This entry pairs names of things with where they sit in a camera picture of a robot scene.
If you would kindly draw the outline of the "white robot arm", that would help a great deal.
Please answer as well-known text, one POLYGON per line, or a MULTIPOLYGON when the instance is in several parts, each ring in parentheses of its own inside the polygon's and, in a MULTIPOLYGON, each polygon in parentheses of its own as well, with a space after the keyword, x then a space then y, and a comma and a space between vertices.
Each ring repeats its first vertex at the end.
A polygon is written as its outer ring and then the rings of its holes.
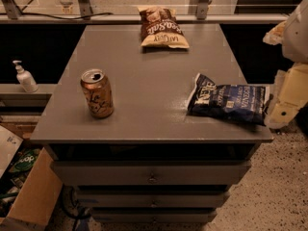
POLYGON ((280 129, 308 103, 308 0, 302 0, 287 20, 267 32, 263 42, 281 44, 283 57, 294 63, 287 71, 277 71, 265 118, 269 128, 280 129))

